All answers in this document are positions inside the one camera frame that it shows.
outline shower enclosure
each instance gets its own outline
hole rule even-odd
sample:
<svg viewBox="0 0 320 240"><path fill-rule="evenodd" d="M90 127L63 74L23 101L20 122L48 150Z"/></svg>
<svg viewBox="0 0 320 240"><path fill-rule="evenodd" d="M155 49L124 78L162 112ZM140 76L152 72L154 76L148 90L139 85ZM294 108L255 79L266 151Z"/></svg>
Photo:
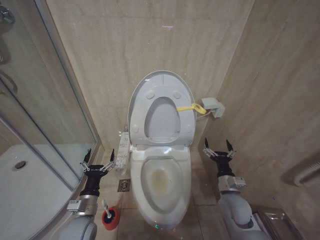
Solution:
<svg viewBox="0 0 320 240"><path fill-rule="evenodd" d="M0 0L0 232L25 240L64 207L100 140L33 0Z"/></svg>

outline bidet control panel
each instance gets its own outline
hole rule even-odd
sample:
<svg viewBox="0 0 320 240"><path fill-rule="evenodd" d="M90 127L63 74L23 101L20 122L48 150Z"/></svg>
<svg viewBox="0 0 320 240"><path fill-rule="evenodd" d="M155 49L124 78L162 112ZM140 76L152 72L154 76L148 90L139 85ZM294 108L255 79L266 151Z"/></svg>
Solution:
<svg viewBox="0 0 320 240"><path fill-rule="evenodd" d="M116 156L116 161L115 161L115 171L117 173L122 174L126 172L125 169L128 162L129 151L130 151L129 132L124 131L121 133L118 154Z"/></svg>

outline toilet stain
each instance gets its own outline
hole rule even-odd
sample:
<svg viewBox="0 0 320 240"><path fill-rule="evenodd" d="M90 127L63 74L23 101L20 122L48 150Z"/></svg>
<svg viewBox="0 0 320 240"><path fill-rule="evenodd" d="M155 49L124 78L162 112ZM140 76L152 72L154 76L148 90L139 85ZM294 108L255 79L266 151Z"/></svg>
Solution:
<svg viewBox="0 0 320 240"><path fill-rule="evenodd" d="M159 197L164 196L167 193L167 186L169 181L171 182L164 170L155 170L151 176L151 184L153 186L154 193Z"/></svg>

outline white toilet brush handle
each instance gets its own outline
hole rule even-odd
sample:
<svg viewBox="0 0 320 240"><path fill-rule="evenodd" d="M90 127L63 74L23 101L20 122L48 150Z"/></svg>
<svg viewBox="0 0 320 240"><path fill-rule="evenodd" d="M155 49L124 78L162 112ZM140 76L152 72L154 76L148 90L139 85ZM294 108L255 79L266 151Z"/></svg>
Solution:
<svg viewBox="0 0 320 240"><path fill-rule="evenodd" d="M108 219L110 219L112 217L112 215L111 215L110 211L108 210L108 205L107 205L106 200L102 199L101 203L102 203L102 206L104 207L104 210L106 212Z"/></svg>

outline white shower base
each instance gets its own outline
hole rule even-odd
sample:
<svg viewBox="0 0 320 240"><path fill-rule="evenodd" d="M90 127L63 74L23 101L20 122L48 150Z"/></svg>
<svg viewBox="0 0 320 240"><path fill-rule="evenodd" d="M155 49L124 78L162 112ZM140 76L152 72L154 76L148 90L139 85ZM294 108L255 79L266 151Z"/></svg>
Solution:
<svg viewBox="0 0 320 240"><path fill-rule="evenodd" d="M48 146L37 145L41 152ZM69 153L84 155L82 144L60 145ZM27 161L20 170L13 170L19 161ZM14 145L0 156L0 239L27 240L45 227L61 210L72 192L25 145Z"/></svg>

